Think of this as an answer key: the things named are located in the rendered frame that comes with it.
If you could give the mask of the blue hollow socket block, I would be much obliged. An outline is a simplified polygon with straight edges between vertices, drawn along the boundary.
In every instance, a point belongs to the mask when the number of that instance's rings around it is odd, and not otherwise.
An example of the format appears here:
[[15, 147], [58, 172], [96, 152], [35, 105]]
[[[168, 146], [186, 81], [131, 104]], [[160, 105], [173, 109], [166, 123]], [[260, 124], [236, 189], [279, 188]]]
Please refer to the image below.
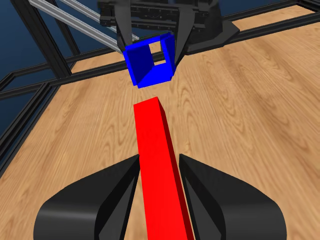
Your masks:
[[[164, 63], [155, 65], [150, 44], [160, 42]], [[175, 74], [175, 37], [165, 33], [126, 46], [123, 56], [134, 86], [144, 88], [168, 82]]]

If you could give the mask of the thin red peg bar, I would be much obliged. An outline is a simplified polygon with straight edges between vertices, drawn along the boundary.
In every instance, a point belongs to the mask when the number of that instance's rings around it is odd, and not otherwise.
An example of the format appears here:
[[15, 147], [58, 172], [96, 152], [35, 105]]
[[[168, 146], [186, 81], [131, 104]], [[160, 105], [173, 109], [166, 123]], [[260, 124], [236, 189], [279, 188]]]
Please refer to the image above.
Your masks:
[[165, 111], [133, 106], [148, 240], [195, 240]]

